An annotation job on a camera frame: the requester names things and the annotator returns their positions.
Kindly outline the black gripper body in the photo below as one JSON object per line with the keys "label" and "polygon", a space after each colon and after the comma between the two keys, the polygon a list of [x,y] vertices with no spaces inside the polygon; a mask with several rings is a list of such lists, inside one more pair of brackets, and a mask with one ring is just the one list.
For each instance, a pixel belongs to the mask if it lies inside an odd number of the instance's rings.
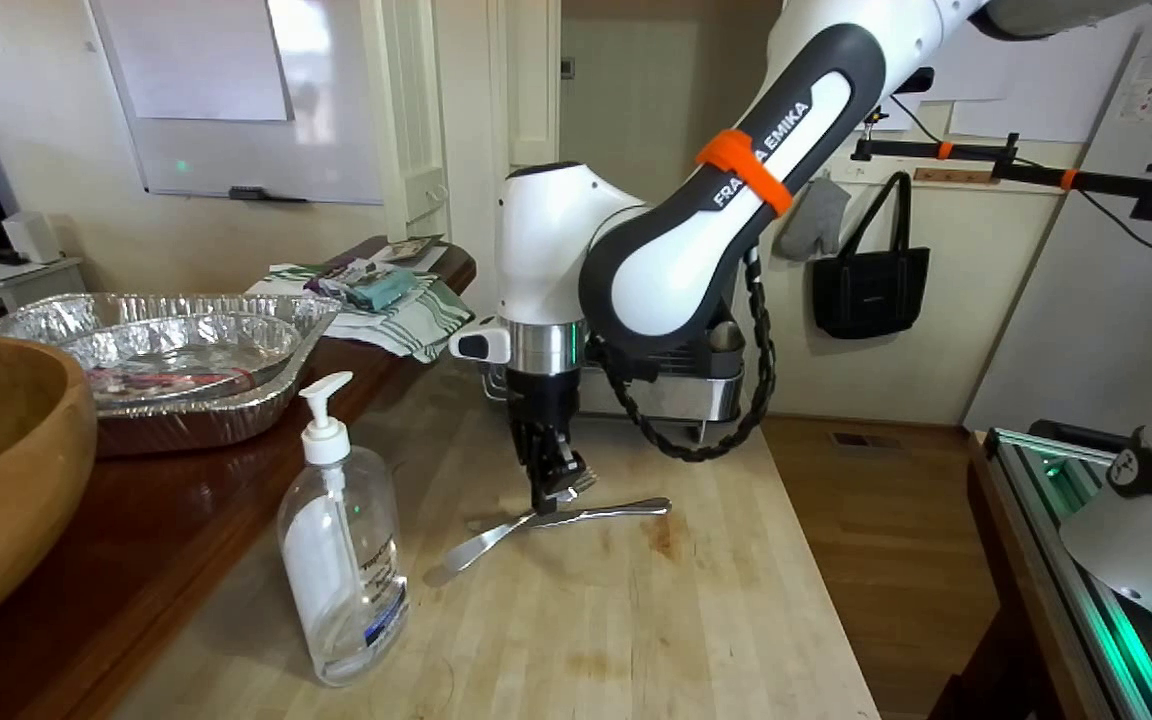
{"label": "black gripper body", "polygon": [[508,376],[508,430],[521,459],[569,459],[573,437],[569,426],[582,403],[582,376]]}

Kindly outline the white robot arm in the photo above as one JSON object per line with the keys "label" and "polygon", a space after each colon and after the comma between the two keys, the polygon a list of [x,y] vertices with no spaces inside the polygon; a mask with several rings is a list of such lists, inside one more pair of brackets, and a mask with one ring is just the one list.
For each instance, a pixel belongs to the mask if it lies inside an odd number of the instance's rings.
{"label": "white robot arm", "polygon": [[504,373],[508,430],[534,509],[588,489],[573,445],[582,364],[616,389],[708,354],[731,305],[761,305],[761,233],[897,94],[936,68],[961,27],[1040,42],[1152,0],[786,0],[768,72],[737,124],[655,204],[582,159],[534,165],[499,193],[499,305],[452,336]]}

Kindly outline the green lit robot base rail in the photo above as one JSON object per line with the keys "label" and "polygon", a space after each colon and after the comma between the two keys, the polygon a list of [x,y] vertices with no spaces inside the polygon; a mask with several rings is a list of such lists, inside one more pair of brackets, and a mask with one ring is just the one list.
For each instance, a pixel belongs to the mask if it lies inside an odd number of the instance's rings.
{"label": "green lit robot base rail", "polygon": [[974,476],[1006,610],[1074,717],[1152,720],[1152,498],[1130,437],[994,430]]}

